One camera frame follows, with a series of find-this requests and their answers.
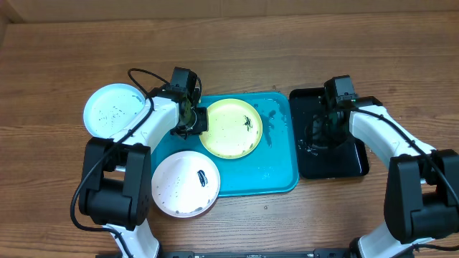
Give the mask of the yellow plate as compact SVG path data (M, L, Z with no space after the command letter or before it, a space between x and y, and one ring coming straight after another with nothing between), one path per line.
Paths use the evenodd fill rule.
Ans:
M223 159L244 157L256 149L262 137L262 119L243 100L227 98L207 108L208 130L199 139L211 154Z

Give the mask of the pink-rimmed white plate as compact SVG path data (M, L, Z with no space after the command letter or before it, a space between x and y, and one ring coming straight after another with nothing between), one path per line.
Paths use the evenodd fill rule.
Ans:
M151 180L152 197L165 214L192 218L217 200L221 186L215 163L202 153L181 151L164 159Z

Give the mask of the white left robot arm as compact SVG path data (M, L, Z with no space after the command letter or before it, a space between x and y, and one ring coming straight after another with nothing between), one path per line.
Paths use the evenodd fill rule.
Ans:
M86 102L83 121L92 138L85 147L82 178L70 216L89 216L94 231L107 232L118 257L157 257L160 244L148 225L152 197L151 154L169 132L202 133L207 111L197 107L199 89L151 92L107 85Z

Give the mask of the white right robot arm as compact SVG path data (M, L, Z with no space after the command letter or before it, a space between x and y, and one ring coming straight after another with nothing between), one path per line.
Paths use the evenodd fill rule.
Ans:
M332 148L349 136L366 144L388 169L384 223L355 238L345 257L413 257L442 250L434 239L458 233L458 153L414 137L375 97L327 101L305 128L314 148Z

